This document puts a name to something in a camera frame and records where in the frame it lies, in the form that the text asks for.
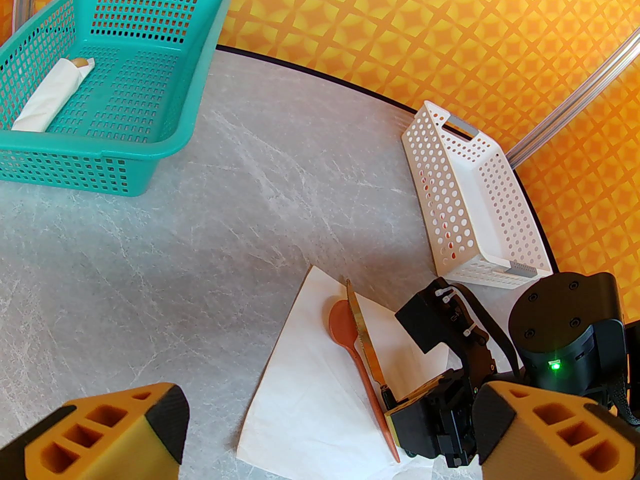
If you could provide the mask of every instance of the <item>white plastic basket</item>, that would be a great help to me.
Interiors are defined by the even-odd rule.
[[[552,273],[496,141],[425,101],[402,144],[439,276],[512,289]]]

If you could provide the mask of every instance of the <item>orange plastic spoon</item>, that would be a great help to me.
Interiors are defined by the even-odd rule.
[[[399,463],[400,455],[398,455],[398,449],[396,448],[393,437],[391,437],[391,430],[389,430],[387,426],[385,415],[382,412],[376,393],[373,390],[367,369],[362,362],[360,354],[358,354],[358,350],[356,350],[355,342],[358,339],[358,329],[356,329],[356,322],[349,308],[349,302],[346,300],[339,300],[331,308],[329,313],[329,334],[331,334],[331,339],[334,342],[349,352],[356,364],[358,373],[362,379],[362,384],[364,384],[366,389],[368,401],[373,409],[373,414],[375,414],[375,420],[377,420],[377,424],[380,426],[380,430],[382,430],[382,435],[384,435],[384,440],[389,445],[389,450],[391,450],[393,458]]]

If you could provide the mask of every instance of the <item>white napkin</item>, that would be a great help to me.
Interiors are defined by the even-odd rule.
[[[394,461],[354,361],[329,336],[329,311],[345,298],[342,284],[311,268],[249,407],[237,457],[291,480],[429,480],[432,460],[400,450],[402,464]],[[425,355],[392,311],[358,301],[398,400],[446,369],[446,345]]]
[[[93,58],[87,62],[89,66],[81,68],[65,58],[56,62],[25,103],[11,130],[44,132],[96,66]]]

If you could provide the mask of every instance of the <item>gray marble table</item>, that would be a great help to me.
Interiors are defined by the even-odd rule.
[[[170,381],[191,407],[182,479],[275,478],[234,449],[309,265],[394,310],[435,276],[411,119],[217,52],[193,138],[146,194],[0,183],[0,444],[66,400]],[[502,324],[521,292],[473,289]]]

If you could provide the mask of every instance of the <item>teal plastic basket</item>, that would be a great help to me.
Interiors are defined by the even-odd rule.
[[[0,180],[142,194],[193,132],[229,0],[53,0],[0,48]],[[61,58],[93,71],[46,132],[11,126]]]

